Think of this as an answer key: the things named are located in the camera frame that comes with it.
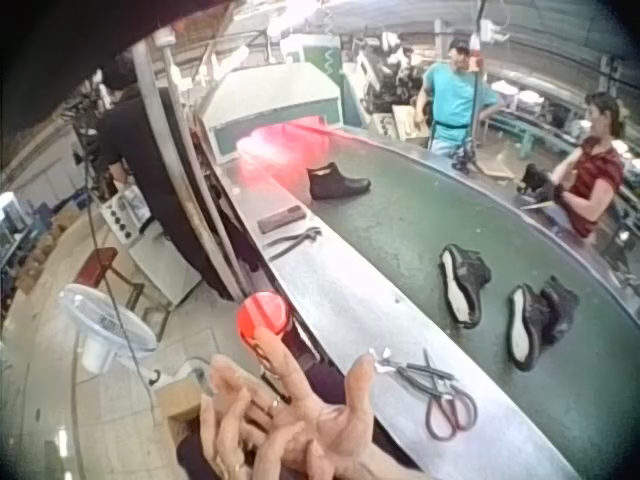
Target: green conveyor belt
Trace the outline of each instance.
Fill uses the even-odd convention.
[[[369,194],[313,202],[299,168],[285,186],[447,332],[582,475],[609,477],[640,428],[633,320],[568,254],[491,199],[383,149],[331,142],[328,160],[345,175],[370,178]],[[474,330],[455,328],[445,304],[438,256],[447,243],[479,250],[493,272]],[[507,298],[518,284],[539,289],[552,274],[580,296],[576,320],[522,373],[507,354]]]

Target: white shoe sole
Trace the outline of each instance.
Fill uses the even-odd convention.
[[[458,322],[471,323],[471,309],[467,303],[467,298],[456,283],[456,277],[453,273],[453,257],[449,253],[449,250],[442,252],[440,260],[444,265],[449,305],[451,305],[451,309]]]
[[[531,342],[522,321],[524,308],[524,292],[518,288],[511,296],[513,302],[513,317],[511,318],[511,353],[519,362],[524,362],[529,355]]]

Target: white fan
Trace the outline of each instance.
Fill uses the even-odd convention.
[[[158,340],[153,331],[131,310],[118,305],[129,346],[111,299],[98,290],[71,283],[60,292],[59,301],[63,314],[86,336],[82,365],[92,373],[106,372],[114,359],[135,369],[131,350],[136,359],[140,359],[151,355],[158,348]],[[187,360],[175,375],[167,375],[157,369],[149,370],[139,365],[142,376],[150,386],[156,388],[191,373],[203,385],[207,367],[205,360],[193,358]]]

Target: person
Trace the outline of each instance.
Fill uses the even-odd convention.
[[[433,125],[430,151],[452,157],[471,135],[475,75],[469,72],[469,43],[454,39],[449,47],[449,63],[431,65],[423,77],[416,101],[414,123],[425,122],[427,95],[433,95]],[[479,83],[479,119],[484,120],[502,108],[498,94],[485,82]]]
[[[162,161],[147,118],[144,102],[137,85],[133,60],[128,53],[119,55],[102,66],[102,82],[115,97],[115,105],[107,110],[97,125],[100,145],[100,160],[108,166],[114,181],[126,184],[130,174],[142,192],[152,216],[160,223],[165,235],[203,280],[225,299],[230,294],[218,272],[202,247],[189,218],[180,203]],[[171,136],[178,155],[208,227],[215,232],[215,225],[202,195],[197,188],[194,172],[188,162],[184,143],[171,104],[167,88],[159,89],[162,106],[166,113]],[[220,212],[225,229],[235,251],[252,268],[257,268],[257,253],[224,212]]]
[[[258,328],[255,340],[290,402],[279,400],[227,357],[213,357],[210,382],[219,404],[232,405],[226,415],[232,415],[234,428],[227,434],[232,435],[231,440],[221,438],[224,419],[216,428],[214,402],[205,399],[200,435],[205,456],[229,478],[277,479],[282,466],[306,472],[315,480],[334,476],[353,480],[429,478],[401,466],[372,442],[374,416],[369,396],[374,359],[370,354],[360,356],[347,373],[345,404],[332,405],[313,392],[293,355],[275,334]],[[240,444],[257,446],[253,467],[245,464]]]
[[[553,201],[545,210],[556,223],[587,238],[612,204],[623,180],[624,165],[613,140],[622,135],[617,100],[605,92],[587,95],[590,135],[551,173],[535,194],[538,202]],[[564,185],[575,173],[570,188]]]

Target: red shirt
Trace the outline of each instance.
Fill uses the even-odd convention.
[[[597,144],[598,139],[595,137],[589,137],[582,142],[582,156],[576,163],[576,179],[569,189],[570,193],[585,200],[591,198],[591,192],[593,192],[596,180],[607,182],[614,192],[617,192],[620,185],[622,185],[624,166],[620,160],[620,155],[613,147],[606,152],[593,155],[591,152]],[[591,222],[587,220],[572,210],[569,205],[565,205],[565,208],[573,229],[581,237],[588,237],[598,221]]]

